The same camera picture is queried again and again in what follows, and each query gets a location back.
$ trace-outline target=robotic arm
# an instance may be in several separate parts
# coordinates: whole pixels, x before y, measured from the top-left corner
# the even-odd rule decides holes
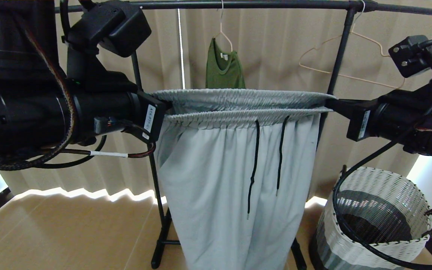
[[[71,152],[69,143],[88,146],[115,131],[150,146],[158,140],[170,104],[96,58],[97,45],[130,56],[151,34],[143,12],[118,0],[80,2],[84,14],[70,26],[67,1],[61,1],[65,75],[58,65],[53,2],[0,0],[0,170],[47,166],[55,155]],[[432,40],[425,36],[407,37],[389,53],[404,77],[432,70]],[[351,140],[383,137],[407,152],[432,156],[432,80],[413,92],[328,100],[326,106],[350,119]]]

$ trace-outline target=light under curtain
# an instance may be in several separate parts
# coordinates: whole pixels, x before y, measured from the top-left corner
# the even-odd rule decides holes
[[[432,7],[427,0],[381,0],[381,3]],[[77,5],[70,0],[70,5]],[[144,10],[153,33],[138,49],[142,86],[146,92],[182,88],[182,63],[187,89],[205,86],[206,60],[209,42],[219,31],[220,13],[215,10]],[[328,38],[341,34],[346,12],[344,10],[232,10],[225,9],[223,30],[231,39],[243,66],[248,89],[314,91],[325,93],[330,75],[300,68],[302,53]],[[71,13],[74,23],[81,13]],[[56,17],[58,36],[62,35],[59,15]],[[182,40],[181,62],[180,33]],[[385,48],[410,35],[432,38],[432,16],[393,12],[364,13],[355,27],[358,33],[380,41]],[[218,40],[222,49],[226,43]],[[317,53],[308,53],[304,64],[331,71],[339,39],[330,41]],[[60,65],[65,69],[66,48],[58,44]],[[121,58],[101,50],[98,58],[108,70],[124,72],[134,81],[130,58]],[[346,48],[341,73],[386,84],[398,85],[402,77],[389,58],[379,57],[376,45],[351,38]],[[406,80],[403,89],[414,90],[431,78],[430,72]],[[391,89],[339,77],[334,94],[343,99],[373,99]],[[346,139],[348,120],[336,113],[329,114],[319,143],[310,193],[326,198],[329,195],[341,166],[351,166],[384,145],[387,141],[368,138],[355,143]],[[140,152],[145,145],[130,135],[113,133],[108,136],[105,150],[109,152]],[[78,157],[62,154],[55,163],[68,162]],[[417,155],[394,147],[367,166],[406,175]],[[15,193],[28,189],[62,187],[70,191],[86,188],[97,191],[103,188],[114,194],[129,188],[140,194],[153,188],[147,159],[121,159],[95,157],[91,161],[68,169],[26,169],[3,171],[3,178]]]

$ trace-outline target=drawstring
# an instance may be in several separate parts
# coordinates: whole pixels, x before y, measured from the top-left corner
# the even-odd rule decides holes
[[[279,142],[279,167],[277,168],[277,185],[276,185],[276,197],[278,196],[279,190],[279,180],[281,179],[281,165],[283,164],[283,140],[284,140],[284,130],[286,129],[286,123],[290,116],[286,116],[283,121],[283,129],[281,130],[281,140]]]
[[[259,121],[256,120],[256,151],[254,152],[254,167],[252,168],[251,184],[249,185],[249,192],[247,193],[247,217],[249,219],[249,211],[251,205],[251,188],[254,184],[254,175],[256,174],[256,167],[258,164],[258,151],[259,151]]]

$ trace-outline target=green shirt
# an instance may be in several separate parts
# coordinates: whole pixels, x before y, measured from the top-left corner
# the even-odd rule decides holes
[[[232,51],[225,53],[211,40],[206,64],[206,88],[207,89],[244,89],[245,78],[238,53]]]

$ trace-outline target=clothes hanger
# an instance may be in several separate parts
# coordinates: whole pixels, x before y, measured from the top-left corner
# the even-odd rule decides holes
[[[367,36],[364,36],[364,35],[362,35],[362,34],[359,34],[359,33],[354,32],[354,26],[356,25],[356,21],[357,21],[358,18],[363,14],[363,12],[365,12],[365,8],[366,8],[366,3],[364,2],[364,0],[361,0],[361,1],[363,2],[363,9],[362,9],[361,13],[360,13],[360,14],[359,14],[355,19],[354,19],[353,25],[351,26],[350,34],[353,34],[353,35],[355,35],[355,36],[359,36],[360,38],[364,38],[364,39],[367,40],[367,41],[371,41],[372,43],[377,44],[377,45],[379,46],[379,53],[381,54],[381,56],[382,56],[382,57],[390,57],[388,54],[384,54],[384,53],[383,53],[383,45],[381,45],[381,43],[379,43],[378,41],[375,41],[374,39],[372,39],[372,38],[370,38],[370,37],[367,37]],[[303,54],[301,55],[300,60],[299,60],[299,62],[298,62],[298,63],[299,63],[299,66],[300,66],[300,67],[303,67],[303,68],[306,68],[306,69],[309,69],[309,70],[314,70],[314,71],[317,71],[317,72],[322,72],[322,73],[326,73],[326,74],[331,74],[331,72],[328,72],[328,71],[325,71],[325,70],[320,70],[320,69],[316,69],[316,68],[312,68],[312,67],[305,66],[305,65],[301,64],[301,60],[302,60],[302,58],[303,58],[305,55],[307,55],[307,53],[309,53],[310,51],[319,51],[325,43],[328,43],[329,41],[332,41],[333,39],[340,38],[341,36],[342,36],[342,34],[340,34],[339,36],[332,37],[332,38],[330,38],[330,39],[324,41],[323,43],[321,43],[321,45],[319,45],[319,48],[317,48],[316,46],[314,46],[313,48],[310,48],[309,50],[307,50],[305,53],[303,53]],[[380,85],[380,86],[389,87],[389,88],[391,88],[391,89],[400,89],[401,87],[403,87],[404,83],[406,82],[406,78],[403,78],[403,82],[401,83],[401,85],[398,86],[398,87],[396,87],[396,86],[394,86],[394,85],[383,84],[383,83],[381,83],[381,82],[374,82],[374,81],[365,80],[365,79],[362,79],[362,78],[353,77],[353,76],[349,76],[349,75],[338,74],[338,76],[346,77],[346,78],[350,78],[350,79],[354,79],[354,80],[358,80],[358,81],[362,81],[362,82],[367,82],[367,83],[377,84],[377,85]]]
[[[229,42],[229,45],[231,46],[231,51],[233,51],[233,43],[231,42],[230,38],[226,36],[225,33],[223,33],[223,14],[224,14],[224,0],[221,0],[221,19],[219,19],[219,33],[213,38],[216,39],[219,35],[223,35],[226,38],[226,40]]]

